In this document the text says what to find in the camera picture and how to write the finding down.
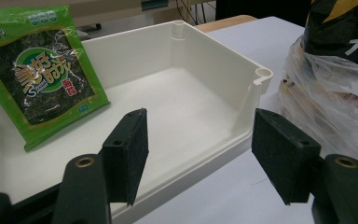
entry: green package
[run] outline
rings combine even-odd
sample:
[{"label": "green package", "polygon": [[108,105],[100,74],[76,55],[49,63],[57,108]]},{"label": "green package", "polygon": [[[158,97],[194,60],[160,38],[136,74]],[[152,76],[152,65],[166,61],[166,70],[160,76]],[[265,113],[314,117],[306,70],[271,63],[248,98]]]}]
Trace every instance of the green package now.
[{"label": "green package", "polygon": [[0,104],[25,151],[109,104],[68,6],[0,10]]}]

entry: table surface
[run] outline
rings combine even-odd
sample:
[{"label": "table surface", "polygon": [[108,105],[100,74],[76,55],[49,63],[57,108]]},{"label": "table surface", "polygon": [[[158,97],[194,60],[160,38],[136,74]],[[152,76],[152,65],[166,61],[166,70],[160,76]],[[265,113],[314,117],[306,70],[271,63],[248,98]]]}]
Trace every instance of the table surface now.
[{"label": "table surface", "polygon": [[[285,58],[304,28],[275,17],[248,19],[252,21],[223,29],[215,26],[217,30],[207,35],[273,71],[274,77],[259,107],[278,111],[277,91]],[[208,24],[199,29],[209,31]],[[312,201],[310,195],[308,203],[286,206],[249,148],[135,223],[310,224],[314,223]]]},{"label": "table surface", "polygon": [[211,31],[227,28],[229,26],[234,26],[234,25],[246,23],[248,21],[255,21],[255,20],[257,20],[257,18],[255,18],[253,16],[239,15],[236,17],[231,17],[231,18],[227,18],[227,19],[223,19],[223,20],[219,20],[219,21],[207,22],[207,23],[196,26],[196,28],[201,30],[202,32],[207,33],[207,32],[211,32]]}]

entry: cable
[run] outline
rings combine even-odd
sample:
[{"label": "cable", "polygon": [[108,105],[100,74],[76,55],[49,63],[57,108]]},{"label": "cable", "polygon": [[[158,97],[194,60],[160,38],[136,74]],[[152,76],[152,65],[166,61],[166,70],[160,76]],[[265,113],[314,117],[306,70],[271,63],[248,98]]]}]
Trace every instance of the cable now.
[{"label": "cable", "polygon": [[212,7],[214,10],[216,10],[216,8],[214,6],[211,5],[211,3],[206,3],[208,4],[210,7]]},{"label": "cable", "polygon": [[203,17],[204,17],[204,23],[206,23],[205,9],[203,8],[203,3],[201,3],[201,8],[202,8],[202,15],[203,15]]},{"label": "cable", "polygon": [[183,17],[182,12],[181,12],[180,9],[179,9],[178,0],[176,0],[176,8],[178,9],[178,12],[179,12],[179,14],[180,14],[180,17],[182,17],[182,20],[185,21],[185,18]]},{"label": "cable", "polygon": [[[190,14],[190,17],[191,17],[191,19],[193,20],[193,22],[196,23],[196,25],[197,25],[196,20],[194,20],[193,15],[191,15],[191,11],[188,9],[188,7],[187,7],[186,4],[183,2],[183,0],[181,0],[181,2],[182,2],[182,4],[183,4],[183,6],[186,8],[186,11],[188,12],[188,14]],[[178,11],[179,11],[180,16],[181,16],[182,19],[185,21],[185,18],[183,17],[182,13],[180,12],[179,5],[178,5],[178,0],[176,0],[176,7],[177,7],[177,9],[178,9]]]},{"label": "cable", "polygon": [[200,18],[200,15],[197,15],[197,19],[198,19],[199,25],[205,23],[205,22],[203,22],[202,19]]},{"label": "cable", "polygon": [[194,6],[195,8],[196,8],[196,25],[198,25],[199,24],[199,5],[198,4],[196,4],[195,6]]}]

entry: white plastic bin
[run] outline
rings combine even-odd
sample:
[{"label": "white plastic bin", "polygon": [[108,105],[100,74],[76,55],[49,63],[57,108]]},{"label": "white plastic bin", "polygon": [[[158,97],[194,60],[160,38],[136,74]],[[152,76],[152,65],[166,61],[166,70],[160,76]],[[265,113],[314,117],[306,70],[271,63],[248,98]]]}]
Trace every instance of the white plastic bin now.
[{"label": "white plastic bin", "polygon": [[251,135],[273,75],[183,21],[83,44],[111,105],[30,153],[0,106],[0,191],[13,203],[61,182],[69,160],[97,153],[120,119],[143,107],[150,153],[137,200],[112,206],[114,218],[133,221],[229,161],[228,152]]}]

